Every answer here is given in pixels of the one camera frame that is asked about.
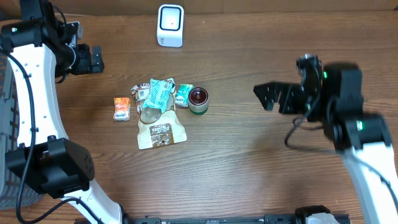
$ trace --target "light blue packet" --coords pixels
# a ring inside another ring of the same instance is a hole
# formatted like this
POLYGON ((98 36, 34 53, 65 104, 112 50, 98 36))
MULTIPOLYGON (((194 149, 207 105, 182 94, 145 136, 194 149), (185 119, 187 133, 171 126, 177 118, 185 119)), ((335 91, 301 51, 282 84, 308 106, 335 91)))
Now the light blue packet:
POLYGON ((151 78, 150 92, 142 107, 160 109, 162 113, 166 112, 167 102, 173 86, 174 81, 171 78, 161 81, 151 78))

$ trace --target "teal packet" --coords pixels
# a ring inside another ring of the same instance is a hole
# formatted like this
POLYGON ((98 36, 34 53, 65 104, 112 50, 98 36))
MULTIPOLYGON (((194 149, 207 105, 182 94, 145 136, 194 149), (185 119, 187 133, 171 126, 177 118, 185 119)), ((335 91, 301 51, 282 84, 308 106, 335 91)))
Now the teal packet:
POLYGON ((192 89, 193 85, 191 84, 181 84, 175 97, 175 104, 181 107, 188 107, 188 95, 192 89))
POLYGON ((167 102, 174 85, 172 78, 162 81, 151 78, 150 92, 142 107, 160 109, 162 113, 166 112, 167 102))

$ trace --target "salmon colored package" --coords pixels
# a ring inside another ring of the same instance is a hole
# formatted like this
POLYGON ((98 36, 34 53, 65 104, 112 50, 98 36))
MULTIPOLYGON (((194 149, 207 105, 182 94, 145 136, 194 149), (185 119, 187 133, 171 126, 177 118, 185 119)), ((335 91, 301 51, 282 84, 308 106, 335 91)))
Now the salmon colored package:
POLYGON ((131 100, 128 97, 113 98, 114 101, 114 115, 115 121, 129 121, 131 100))

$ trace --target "green indicator light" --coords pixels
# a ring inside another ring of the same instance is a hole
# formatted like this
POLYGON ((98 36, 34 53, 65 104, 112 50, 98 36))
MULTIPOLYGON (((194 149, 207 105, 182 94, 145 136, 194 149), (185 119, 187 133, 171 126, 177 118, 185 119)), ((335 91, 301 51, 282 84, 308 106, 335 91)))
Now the green indicator light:
POLYGON ((358 131, 362 131, 363 129, 362 121, 356 121, 356 127, 358 128, 358 131))

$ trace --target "brown label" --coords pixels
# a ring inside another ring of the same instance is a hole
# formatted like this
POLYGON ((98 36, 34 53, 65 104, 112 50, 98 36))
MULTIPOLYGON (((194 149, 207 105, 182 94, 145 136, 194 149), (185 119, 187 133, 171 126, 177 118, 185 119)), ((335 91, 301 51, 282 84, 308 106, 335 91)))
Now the brown label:
POLYGON ((152 146, 166 146, 174 144, 173 131, 171 124, 160 124, 149 127, 150 138, 152 139, 152 146))

